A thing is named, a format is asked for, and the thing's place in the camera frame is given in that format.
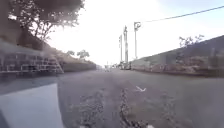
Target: vegetation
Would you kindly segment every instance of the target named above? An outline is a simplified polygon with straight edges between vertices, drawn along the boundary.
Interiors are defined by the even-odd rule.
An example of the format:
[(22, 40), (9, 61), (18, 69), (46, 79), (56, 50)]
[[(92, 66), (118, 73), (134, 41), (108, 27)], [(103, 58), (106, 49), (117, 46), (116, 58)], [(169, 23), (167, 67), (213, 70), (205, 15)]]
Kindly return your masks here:
[(14, 17), (24, 32), (31, 32), (41, 40), (47, 40), (55, 26), (77, 24), (78, 11), (83, 0), (11, 0), (9, 17)]
[(73, 51), (68, 51), (66, 54), (67, 54), (67, 55), (70, 55), (70, 56), (74, 56), (74, 55), (75, 55), (75, 52), (73, 52)]
[(77, 56), (79, 56), (80, 59), (85, 59), (86, 57), (89, 57), (89, 53), (85, 50), (82, 50), (77, 53)]
[(204, 36), (203, 35), (198, 35), (193, 37), (187, 37), (187, 38), (183, 38), (183, 37), (179, 37), (180, 39), (180, 47), (188, 47), (190, 45), (196, 44), (196, 43), (200, 43), (202, 41), (202, 38)]

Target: power line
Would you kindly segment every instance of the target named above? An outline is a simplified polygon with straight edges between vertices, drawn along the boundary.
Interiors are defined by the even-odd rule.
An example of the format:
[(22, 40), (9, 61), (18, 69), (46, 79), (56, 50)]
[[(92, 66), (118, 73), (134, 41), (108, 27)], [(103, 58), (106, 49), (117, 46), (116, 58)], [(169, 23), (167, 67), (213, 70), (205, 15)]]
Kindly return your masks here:
[(202, 10), (202, 11), (199, 11), (199, 12), (188, 13), (188, 14), (179, 15), (179, 16), (167, 17), (167, 18), (163, 18), (163, 19), (150, 20), (150, 21), (142, 21), (142, 22), (155, 22), (155, 21), (176, 19), (176, 18), (180, 18), (180, 17), (185, 17), (185, 16), (195, 15), (195, 14), (199, 14), (199, 13), (209, 12), (209, 11), (213, 11), (213, 10), (217, 10), (217, 9), (221, 9), (221, 8), (224, 8), (224, 6), (220, 6), (220, 7), (217, 7), (217, 8), (211, 8), (211, 9), (207, 9), (207, 10)]

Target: stone wall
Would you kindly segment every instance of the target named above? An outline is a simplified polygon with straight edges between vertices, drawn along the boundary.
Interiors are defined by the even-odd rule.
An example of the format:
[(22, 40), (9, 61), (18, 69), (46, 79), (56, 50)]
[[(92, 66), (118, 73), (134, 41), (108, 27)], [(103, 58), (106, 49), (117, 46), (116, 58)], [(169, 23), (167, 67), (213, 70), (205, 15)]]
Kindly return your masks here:
[(23, 48), (0, 40), (0, 73), (63, 73), (50, 54)]
[(132, 62), (133, 70), (194, 75), (223, 74), (224, 36)]

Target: concrete wall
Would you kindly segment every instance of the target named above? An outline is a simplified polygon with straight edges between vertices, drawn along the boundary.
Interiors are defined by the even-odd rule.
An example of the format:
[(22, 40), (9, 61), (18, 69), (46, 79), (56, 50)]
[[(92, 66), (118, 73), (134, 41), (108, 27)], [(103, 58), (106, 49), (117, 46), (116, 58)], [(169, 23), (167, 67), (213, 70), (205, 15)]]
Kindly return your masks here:
[(62, 65), (64, 72), (80, 72), (96, 69), (95, 64), (91, 63), (65, 63)]
[(224, 69), (224, 36), (132, 62), (133, 70), (149, 72), (204, 73)]

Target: road marking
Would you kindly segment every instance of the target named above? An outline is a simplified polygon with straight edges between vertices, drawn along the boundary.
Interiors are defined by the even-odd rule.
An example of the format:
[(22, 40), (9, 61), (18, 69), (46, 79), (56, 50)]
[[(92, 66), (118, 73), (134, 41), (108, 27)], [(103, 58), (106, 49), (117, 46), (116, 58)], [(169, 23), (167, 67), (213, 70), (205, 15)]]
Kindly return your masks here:
[(138, 89), (138, 91), (140, 91), (140, 92), (144, 92), (144, 91), (146, 91), (146, 88), (141, 89), (139, 86), (136, 86), (136, 88), (137, 88), (137, 89)]
[(147, 125), (146, 128), (154, 128), (152, 125)]

